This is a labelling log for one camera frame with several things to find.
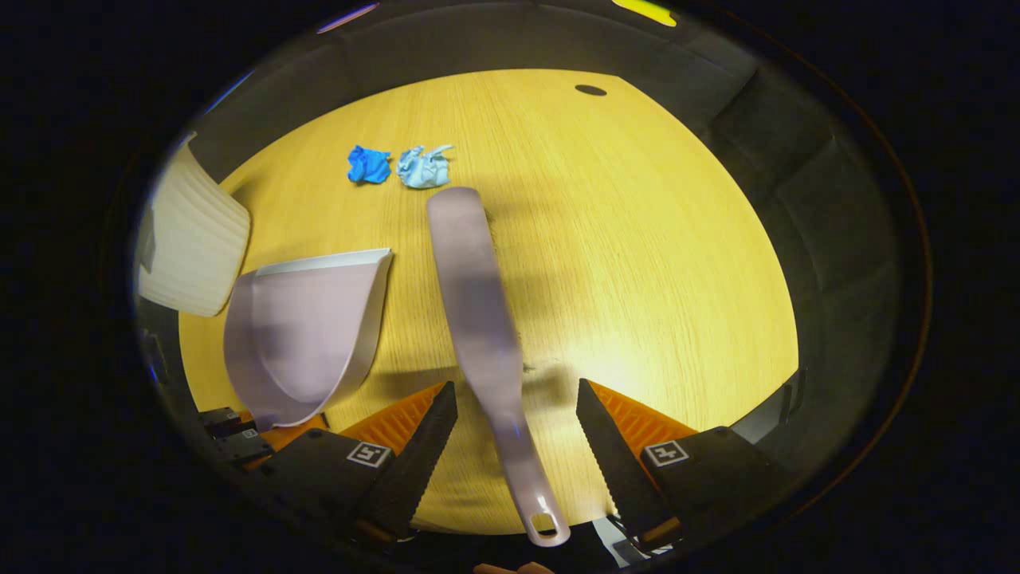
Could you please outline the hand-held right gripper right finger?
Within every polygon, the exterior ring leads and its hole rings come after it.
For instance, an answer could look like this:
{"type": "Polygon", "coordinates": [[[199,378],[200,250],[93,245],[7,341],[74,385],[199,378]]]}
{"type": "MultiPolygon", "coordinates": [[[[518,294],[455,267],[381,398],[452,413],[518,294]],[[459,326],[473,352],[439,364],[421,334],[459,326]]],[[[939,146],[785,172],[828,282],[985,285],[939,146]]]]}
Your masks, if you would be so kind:
{"type": "Polygon", "coordinates": [[[786,470],[730,427],[696,431],[586,379],[576,415],[624,533],[641,551],[714,544],[788,491],[786,470]]]}

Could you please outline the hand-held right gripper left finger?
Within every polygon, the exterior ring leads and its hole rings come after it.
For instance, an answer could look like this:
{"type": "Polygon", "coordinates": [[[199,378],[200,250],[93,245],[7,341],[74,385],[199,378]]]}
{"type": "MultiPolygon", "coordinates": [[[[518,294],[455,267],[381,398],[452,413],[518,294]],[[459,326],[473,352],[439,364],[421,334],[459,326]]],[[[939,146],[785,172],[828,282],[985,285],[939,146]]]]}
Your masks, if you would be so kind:
{"type": "Polygon", "coordinates": [[[436,384],[341,433],[309,428],[263,464],[263,493],[303,526],[357,544],[410,534],[458,418],[455,385],[436,384]]]}

